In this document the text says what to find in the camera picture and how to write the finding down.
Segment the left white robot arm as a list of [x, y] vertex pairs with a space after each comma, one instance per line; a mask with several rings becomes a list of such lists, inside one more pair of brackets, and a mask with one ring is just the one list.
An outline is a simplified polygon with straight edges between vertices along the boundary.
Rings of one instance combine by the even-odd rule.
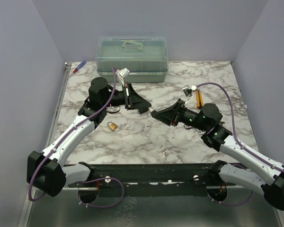
[[138, 110], [140, 114], [151, 107], [151, 103], [138, 95], [130, 83], [118, 91], [103, 77], [93, 79], [88, 98], [67, 130], [41, 152], [33, 151], [28, 156], [29, 189], [36, 187], [54, 197], [68, 184], [81, 182], [86, 187], [92, 186], [96, 176], [91, 167], [84, 163], [74, 168], [65, 167], [66, 160], [81, 141], [102, 123], [107, 108], [122, 105], [127, 110]]

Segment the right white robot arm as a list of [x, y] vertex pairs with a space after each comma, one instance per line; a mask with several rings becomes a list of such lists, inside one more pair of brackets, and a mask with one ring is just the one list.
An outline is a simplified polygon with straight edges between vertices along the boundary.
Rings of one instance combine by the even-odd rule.
[[213, 185], [222, 182], [243, 186], [258, 194], [274, 208], [284, 211], [284, 164], [255, 151], [235, 137], [234, 132], [224, 128], [222, 114], [215, 104], [205, 104], [200, 112], [188, 110], [179, 99], [171, 107], [161, 111], [151, 110], [151, 116], [168, 125], [183, 123], [200, 131], [204, 144], [226, 154], [247, 167], [246, 170], [218, 161], [209, 171], [208, 179]]

